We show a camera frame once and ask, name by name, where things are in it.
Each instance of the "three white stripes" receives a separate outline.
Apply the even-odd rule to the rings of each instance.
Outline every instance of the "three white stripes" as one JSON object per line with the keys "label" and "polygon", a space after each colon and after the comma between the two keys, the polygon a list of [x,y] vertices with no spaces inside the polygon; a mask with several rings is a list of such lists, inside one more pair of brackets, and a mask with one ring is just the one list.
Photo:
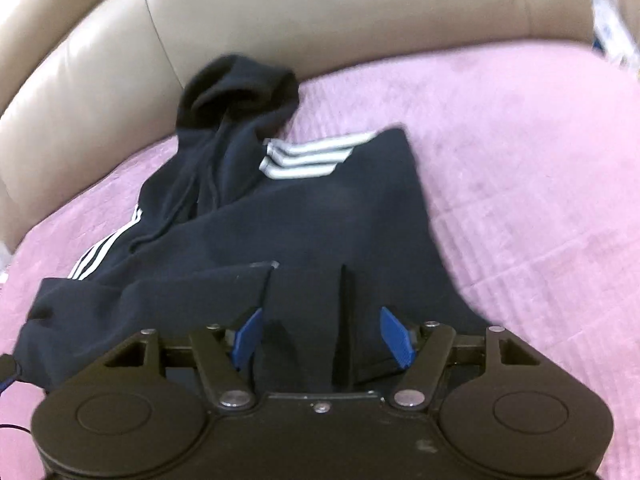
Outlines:
{"label": "three white stripes", "polygon": [[[305,144],[291,144],[280,139],[266,142],[267,155],[260,164],[260,170],[269,178],[309,178],[325,176],[344,162],[353,149],[368,142],[378,132],[363,132],[331,139],[314,140]],[[84,280],[100,266],[112,245],[142,217],[142,210],[136,206],[131,220],[113,234],[104,237],[85,252],[69,273],[72,280]]]}
{"label": "three white stripes", "polygon": [[111,246],[118,239],[118,237],[127,229],[132,227],[133,225],[140,222],[140,218],[142,217],[142,209],[136,206],[133,211],[133,215],[131,216],[130,222],[124,224],[120,229],[118,229],[113,234],[110,234],[107,237],[104,237],[97,244],[95,244],[91,249],[85,252],[82,257],[76,262],[71,269],[71,272],[68,275],[68,278],[72,280],[84,280],[87,276],[89,276],[104,260],[104,257],[111,249]]}
{"label": "three white stripes", "polygon": [[377,133],[363,132],[305,144],[269,139],[266,141],[267,155],[260,164],[260,170],[275,180],[325,176],[344,162],[356,146],[368,142]]}

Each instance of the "clothing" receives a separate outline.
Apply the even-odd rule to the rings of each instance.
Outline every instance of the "clothing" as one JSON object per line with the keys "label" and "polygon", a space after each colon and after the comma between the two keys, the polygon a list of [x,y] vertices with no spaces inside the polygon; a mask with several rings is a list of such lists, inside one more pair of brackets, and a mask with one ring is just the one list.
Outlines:
{"label": "clothing", "polygon": [[[140,329],[185,335],[252,306],[264,310],[261,391],[350,390],[398,371],[383,305],[484,332],[430,236],[404,132],[265,144],[297,105],[289,70],[244,57],[196,76],[178,152],[145,182],[131,222],[71,279],[43,280],[14,352],[24,380],[51,390]],[[302,156],[310,165],[291,160]]]}

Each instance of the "metal screw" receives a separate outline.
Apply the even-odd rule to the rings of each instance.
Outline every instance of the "metal screw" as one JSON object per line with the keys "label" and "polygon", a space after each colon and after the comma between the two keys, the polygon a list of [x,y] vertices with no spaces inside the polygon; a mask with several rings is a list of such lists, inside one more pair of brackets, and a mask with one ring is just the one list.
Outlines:
{"label": "metal screw", "polygon": [[242,408],[252,400],[251,394],[244,390],[229,390],[220,395],[220,404],[228,408]]}
{"label": "metal screw", "polygon": [[394,395],[394,401],[398,406],[411,408],[420,406],[425,400],[424,393],[418,390],[400,390]]}
{"label": "metal screw", "polygon": [[423,451],[425,453],[437,453],[438,448],[433,443],[433,440],[420,439],[415,443],[415,447],[418,451]]}
{"label": "metal screw", "polygon": [[330,402],[316,402],[314,404],[314,411],[316,413],[327,413],[331,409]]}

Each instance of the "sofa backrest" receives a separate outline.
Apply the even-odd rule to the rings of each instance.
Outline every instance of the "sofa backrest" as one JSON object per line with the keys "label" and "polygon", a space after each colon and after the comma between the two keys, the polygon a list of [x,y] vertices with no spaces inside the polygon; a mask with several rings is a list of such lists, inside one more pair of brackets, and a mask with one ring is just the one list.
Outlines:
{"label": "sofa backrest", "polygon": [[[9,250],[169,134],[185,83],[221,54],[284,64],[305,79],[489,41],[592,40],[590,0],[104,0],[91,12],[99,0],[82,0],[60,20],[59,9],[47,13],[53,1],[0,0],[0,9],[13,5],[0,10],[0,105],[10,100],[0,118],[0,240]],[[32,52],[21,30],[33,34]]]}

